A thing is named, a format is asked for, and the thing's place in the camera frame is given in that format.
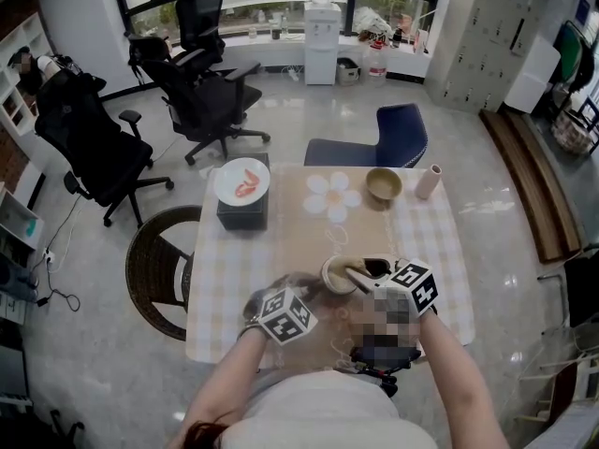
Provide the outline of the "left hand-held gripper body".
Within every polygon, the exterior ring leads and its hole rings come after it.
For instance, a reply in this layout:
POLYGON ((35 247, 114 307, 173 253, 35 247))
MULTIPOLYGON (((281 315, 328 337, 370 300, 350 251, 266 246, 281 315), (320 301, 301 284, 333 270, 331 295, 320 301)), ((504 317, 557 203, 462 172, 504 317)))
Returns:
POLYGON ((308 307, 318 292, 319 280, 314 276, 279 278, 250 295, 242 311, 243 331, 260 328, 280 346, 307 336, 318 325, 308 307))

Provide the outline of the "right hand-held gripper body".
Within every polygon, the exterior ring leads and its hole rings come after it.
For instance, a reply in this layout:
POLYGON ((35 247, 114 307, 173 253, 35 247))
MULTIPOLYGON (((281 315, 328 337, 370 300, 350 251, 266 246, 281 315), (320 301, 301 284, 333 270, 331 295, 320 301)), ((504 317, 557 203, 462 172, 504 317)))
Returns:
POLYGON ((384 286, 405 295, 410 312, 418 317, 430 310, 439 297, 431 266, 419 259, 411 259, 396 270, 384 286))

